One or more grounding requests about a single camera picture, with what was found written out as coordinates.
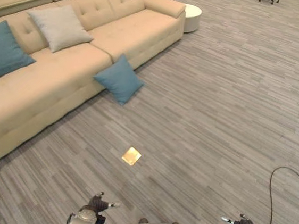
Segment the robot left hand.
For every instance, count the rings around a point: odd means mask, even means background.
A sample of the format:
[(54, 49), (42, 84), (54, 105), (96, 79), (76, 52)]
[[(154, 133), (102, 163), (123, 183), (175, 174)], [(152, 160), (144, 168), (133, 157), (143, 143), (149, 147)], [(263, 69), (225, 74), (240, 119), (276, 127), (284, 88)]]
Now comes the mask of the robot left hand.
[(88, 205), (92, 207), (92, 209), (95, 211), (96, 214), (99, 214), (107, 209), (110, 208), (118, 208), (120, 207), (121, 203), (120, 202), (106, 202), (104, 201), (103, 195), (104, 192), (99, 192), (95, 196), (93, 196)]

